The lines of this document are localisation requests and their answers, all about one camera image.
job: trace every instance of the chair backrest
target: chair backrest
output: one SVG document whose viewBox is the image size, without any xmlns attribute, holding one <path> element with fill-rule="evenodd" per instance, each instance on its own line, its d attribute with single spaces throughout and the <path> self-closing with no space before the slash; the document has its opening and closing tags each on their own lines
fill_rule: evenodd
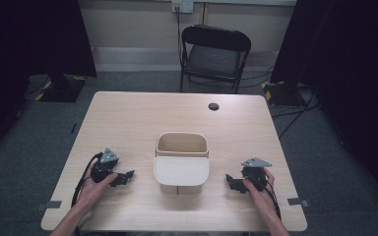
<svg viewBox="0 0 378 236">
<path fill-rule="evenodd" d="M 188 27 L 182 32 L 182 43 L 214 47 L 232 51 L 249 52 L 251 41 L 244 33 L 203 25 Z"/>
</svg>

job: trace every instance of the white wall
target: white wall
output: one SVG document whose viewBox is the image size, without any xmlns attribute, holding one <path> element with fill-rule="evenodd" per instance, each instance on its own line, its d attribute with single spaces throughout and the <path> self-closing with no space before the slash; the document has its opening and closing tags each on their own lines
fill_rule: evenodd
<svg viewBox="0 0 378 236">
<path fill-rule="evenodd" d="M 180 14 L 180 29 L 204 23 L 240 30 L 252 41 L 249 64 L 272 66 L 294 1 L 256 0 L 261 4 L 273 1 L 275 5 L 250 4 L 255 2 L 251 0 L 235 1 L 249 4 L 215 3 L 217 1 L 210 0 L 205 5 L 195 2 L 193 14 Z M 170 1 L 80 0 L 79 3 L 92 47 L 177 48 L 177 20 L 171 13 Z"/>
</svg>

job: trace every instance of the person's right hand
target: person's right hand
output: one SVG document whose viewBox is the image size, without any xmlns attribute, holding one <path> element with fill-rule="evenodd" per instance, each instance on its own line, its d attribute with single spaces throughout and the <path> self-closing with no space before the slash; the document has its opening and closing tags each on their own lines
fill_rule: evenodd
<svg viewBox="0 0 378 236">
<path fill-rule="evenodd" d="M 272 187 L 275 183 L 275 177 L 266 168 L 265 173 L 270 183 L 266 186 L 266 188 L 270 191 L 270 193 L 272 193 Z M 249 181 L 248 179 L 243 179 L 242 182 L 244 186 L 248 189 L 248 192 L 250 192 L 250 196 L 253 200 L 254 206 L 257 210 L 259 210 L 259 213 L 262 216 L 264 222 L 266 223 L 270 234 L 272 236 L 288 236 L 289 233 L 282 224 L 281 219 L 278 217 L 275 205 L 269 193 L 267 193 L 266 190 L 259 192 L 256 189 L 256 187 L 254 187 L 253 183 L 251 183 L 251 181 Z"/>
<path fill-rule="evenodd" d="M 264 169 L 269 183 L 273 186 L 275 183 L 275 177 L 269 172 L 268 169 Z M 254 206 L 257 210 L 259 210 L 259 213 L 262 216 L 269 213 L 276 213 L 275 205 L 266 190 L 259 192 L 256 187 L 254 187 L 253 183 L 251 183 L 251 181 L 248 179 L 243 179 L 243 184 L 250 192 Z M 271 193 L 273 192 L 273 189 L 271 186 L 269 186 L 269 184 L 266 186 L 266 188 Z"/>
</svg>

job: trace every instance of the person's left hand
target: person's left hand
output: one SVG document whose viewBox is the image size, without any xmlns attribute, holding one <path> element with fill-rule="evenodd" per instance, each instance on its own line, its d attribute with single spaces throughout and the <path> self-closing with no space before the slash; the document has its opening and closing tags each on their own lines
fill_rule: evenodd
<svg viewBox="0 0 378 236">
<path fill-rule="evenodd" d="M 112 173 L 99 183 L 96 183 L 91 177 L 91 170 L 94 168 L 94 163 L 88 169 L 85 175 L 85 182 L 82 186 L 81 193 L 78 197 L 76 205 L 83 207 L 85 212 L 91 211 L 92 207 L 97 203 L 103 190 L 118 176 L 116 173 Z"/>
</svg>

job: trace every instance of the black round object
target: black round object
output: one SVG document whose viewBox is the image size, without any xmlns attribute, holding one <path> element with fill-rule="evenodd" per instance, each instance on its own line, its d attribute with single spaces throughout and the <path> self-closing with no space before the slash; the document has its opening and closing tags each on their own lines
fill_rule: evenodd
<svg viewBox="0 0 378 236">
<path fill-rule="evenodd" d="M 210 110 L 213 110 L 213 111 L 220 109 L 220 106 L 214 102 L 210 103 L 208 107 L 210 108 Z"/>
</svg>

